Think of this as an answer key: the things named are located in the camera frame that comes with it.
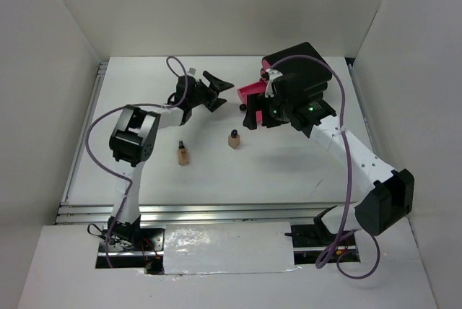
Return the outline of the aluminium rail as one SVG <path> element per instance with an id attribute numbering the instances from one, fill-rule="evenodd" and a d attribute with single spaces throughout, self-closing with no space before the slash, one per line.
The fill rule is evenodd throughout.
<path id="1" fill-rule="evenodd" d="M 215 204 L 215 205 L 142 205 L 141 223 L 158 225 L 170 222 L 243 222 L 259 220 L 300 220 L 314 218 L 337 203 Z M 112 208 L 107 205 L 62 204 L 57 225 L 105 224 Z"/>
<path id="2" fill-rule="evenodd" d="M 358 100 L 358 103 L 359 103 L 359 108 L 360 108 L 361 113 L 362 113 L 363 121 L 365 123 L 365 128 L 366 128 L 366 131 L 367 131 L 367 135 L 368 135 L 368 138 L 369 138 L 370 144 L 371 144 L 371 149 L 372 149 L 373 152 L 377 152 L 377 147 L 376 147 L 376 144 L 375 144 L 374 136 L 373 136 L 373 134 L 371 132 L 370 122 L 369 122 L 369 118 L 367 116 L 365 102 L 364 102 L 362 93 L 361 93 L 360 88 L 359 88 L 359 82 L 357 80 L 357 75 L 355 74 L 355 71 L 354 71 L 354 59 L 353 58 L 346 58 L 346 64 L 347 64 L 347 67 L 348 67 L 348 70 L 349 70 L 349 74 L 350 74 L 350 77 L 351 77 L 351 80 L 352 80 L 352 84 L 353 84 L 353 87 L 354 87 L 355 94 L 357 96 L 357 100 Z"/>
<path id="3" fill-rule="evenodd" d="M 68 175 L 67 180 L 66 180 L 66 185 L 64 187 L 64 191 L 63 191 L 63 194 L 62 194 L 62 197 L 61 197 L 60 205 L 63 205 L 63 204 L 66 205 L 69 202 L 69 196 L 70 196 L 71 191 L 72 191 L 73 182 L 74 182 L 74 179 L 75 179 L 75 176 L 76 176 L 76 172 L 77 172 L 77 170 L 79 168 L 79 163 L 80 163 L 80 160 L 82 158 L 82 153 L 83 153 L 83 150 L 84 150 L 85 135 L 86 135 L 87 130 L 90 127 L 90 124 L 92 122 L 92 117 L 93 117 L 93 114 L 95 112 L 95 106 L 97 104 L 97 100 L 98 100 L 98 97 L 99 97 L 99 94 L 100 94 L 100 89 L 102 87 L 103 80 L 104 80 L 107 68 L 108 68 L 108 62 L 107 61 L 106 62 L 101 62 L 99 64 L 98 68 L 97 68 L 97 72 L 96 72 L 96 76 L 95 76 L 95 83 L 93 84 L 92 93 L 90 95 L 90 101 L 89 101 L 87 109 L 86 109 L 86 113 L 85 113 L 85 116 L 84 116 L 84 122 L 83 122 L 82 129 L 81 129 L 81 132 L 80 132 L 80 135 L 79 135 L 79 141 L 77 143 L 77 148 L 75 150 L 74 157 L 73 157 L 73 160 L 71 162 L 69 175 Z"/>

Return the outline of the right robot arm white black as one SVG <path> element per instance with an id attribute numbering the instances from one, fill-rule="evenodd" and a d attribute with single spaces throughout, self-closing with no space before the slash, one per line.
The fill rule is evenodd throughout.
<path id="1" fill-rule="evenodd" d="M 289 124 L 324 148 L 347 171 L 347 187 L 358 189 L 357 200 L 329 208 L 315 218 L 314 236 L 330 245 L 339 228 L 364 230 L 377 237 L 412 210 L 414 176 L 396 170 L 365 146 L 323 99 L 328 80 L 267 69 L 264 92 L 247 96 L 244 127 L 273 128 Z"/>

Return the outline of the square foundation bottle black cap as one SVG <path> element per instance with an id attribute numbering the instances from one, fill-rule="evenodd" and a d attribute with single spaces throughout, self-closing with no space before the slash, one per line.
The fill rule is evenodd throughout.
<path id="1" fill-rule="evenodd" d="M 237 149 L 240 145 L 240 135 L 237 131 L 237 129 L 231 130 L 229 136 L 228 136 L 228 145 L 232 149 Z"/>

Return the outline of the BB foundation pump bottle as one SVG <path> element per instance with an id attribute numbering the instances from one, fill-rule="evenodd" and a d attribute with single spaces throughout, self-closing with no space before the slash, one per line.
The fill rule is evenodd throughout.
<path id="1" fill-rule="evenodd" d="M 188 165 L 190 162 L 189 152 L 183 140 L 178 142 L 178 164 L 180 166 Z"/>

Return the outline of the black drawer organizer case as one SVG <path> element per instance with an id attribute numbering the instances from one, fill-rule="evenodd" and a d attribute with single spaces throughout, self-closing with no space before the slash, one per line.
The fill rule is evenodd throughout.
<path id="1" fill-rule="evenodd" d="M 264 56 L 263 61 L 282 73 L 274 83 L 274 97 L 293 108 L 320 100 L 332 78 L 326 62 L 309 42 Z"/>

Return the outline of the aluminium right rail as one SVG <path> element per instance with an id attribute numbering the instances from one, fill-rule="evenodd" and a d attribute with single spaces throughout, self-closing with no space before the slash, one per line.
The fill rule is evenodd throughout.
<path id="1" fill-rule="evenodd" d="M 371 149 L 372 149 L 373 152 L 377 152 L 377 147 L 376 147 L 376 144 L 375 144 L 374 136 L 373 136 L 373 134 L 371 132 L 370 122 L 369 122 L 369 118 L 367 116 L 365 102 L 364 102 L 362 93 L 361 93 L 360 88 L 359 88 L 359 82 L 357 80 L 357 75 L 355 74 L 355 71 L 354 71 L 354 59 L 353 58 L 346 58 L 346 64 L 347 64 L 347 67 L 348 67 L 348 70 L 349 70 L 349 74 L 350 74 L 350 77 L 351 77 L 351 80 L 352 80 L 352 84 L 353 84 L 353 87 L 354 87 L 355 94 L 357 96 L 357 100 L 358 100 L 358 103 L 359 103 L 359 108 L 360 108 L 361 113 L 362 113 L 363 121 L 365 123 L 365 128 L 366 128 L 366 131 L 367 131 L 367 135 L 368 135 L 368 138 L 369 138 L 370 144 L 371 144 Z"/>

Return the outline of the white foil-taped board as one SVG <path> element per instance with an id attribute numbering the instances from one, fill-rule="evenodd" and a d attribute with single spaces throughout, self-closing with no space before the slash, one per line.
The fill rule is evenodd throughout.
<path id="1" fill-rule="evenodd" d="M 266 274 L 296 269 L 288 222 L 168 224 L 165 274 Z"/>

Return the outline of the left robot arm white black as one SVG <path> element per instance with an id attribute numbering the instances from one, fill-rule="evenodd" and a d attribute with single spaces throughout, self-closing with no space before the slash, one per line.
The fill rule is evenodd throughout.
<path id="1" fill-rule="evenodd" d="M 166 108 L 153 111 L 135 105 L 123 108 L 109 139 L 116 171 L 121 175 L 115 185 L 117 196 L 108 219 L 110 240 L 128 251 L 141 249 L 141 175 L 154 151 L 157 132 L 184 125 L 197 106 L 203 105 L 213 113 L 227 102 L 219 94 L 233 87 L 207 71 L 203 72 L 202 79 L 187 74 L 178 78 Z"/>

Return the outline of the aluminium front rail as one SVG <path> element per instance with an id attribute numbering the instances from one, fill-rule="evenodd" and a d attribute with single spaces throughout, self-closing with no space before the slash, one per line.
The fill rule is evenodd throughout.
<path id="1" fill-rule="evenodd" d="M 215 205 L 142 205 L 141 223 L 158 225 L 170 222 L 243 222 L 259 220 L 300 220 L 314 218 L 337 203 L 215 204 Z M 107 205 L 62 204 L 57 225 L 105 224 L 112 208 Z"/>

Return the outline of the pink top drawer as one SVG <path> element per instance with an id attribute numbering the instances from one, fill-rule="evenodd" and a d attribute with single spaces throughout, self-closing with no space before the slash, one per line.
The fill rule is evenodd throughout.
<path id="1" fill-rule="evenodd" d="M 269 73 L 267 72 L 271 68 L 271 64 L 266 61 L 262 62 L 260 70 L 260 80 L 267 82 L 269 80 Z"/>

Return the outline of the aluminium left rail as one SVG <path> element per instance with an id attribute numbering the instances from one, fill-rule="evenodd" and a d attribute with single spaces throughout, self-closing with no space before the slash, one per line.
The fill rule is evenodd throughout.
<path id="1" fill-rule="evenodd" d="M 95 83 L 93 84 L 92 93 L 90 95 L 90 101 L 89 101 L 87 109 L 86 109 L 86 113 L 85 113 L 85 116 L 84 116 L 84 122 L 83 122 L 82 129 L 81 129 L 81 132 L 80 132 L 80 135 L 79 135 L 79 141 L 77 143 L 77 148 L 75 150 L 74 157 L 73 157 L 73 160 L 71 162 L 69 175 L 68 175 L 67 180 L 66 180 L 66 185 L 64 187 L 64 191 L 63 191 L 63 194 L 62 194 L 62 197 L 61 197 L 60 205 L 63 205 L 63 204 L 66 205 L 69 202 L 69 196 L 70 196 L 71 191 L 72 191 L 73 182 L 74 182 L 74 179 L 75 179 L 75 176 L 76 176 L 76 172 L 77 172 L 77 170 L 79 168 L 79 163 L 80 163 L 80 160 L 82 158 L 82 153 L 83 153 L 83 150 L 84 150 L 85 135 L 86 135 L 87 130 L 90 127 L 90 124 L 92 122 L 92 117 L 93 117 L 93 114 L 95 112 L 95 106 L 97 104 L 97 100 L 98 100 L 98 97 L 99 97 L 99 94 L 100 94 L 100 89 L 102 87 L 103 80 L 104 80 L 107 68 L 108 68 L 108 62 L 107 61 L 106 62 L 101 62 L 99 64 L 98 68 L 97 68 L 97 72 L 96 72 L 96 76 L 95 76 Z"/>

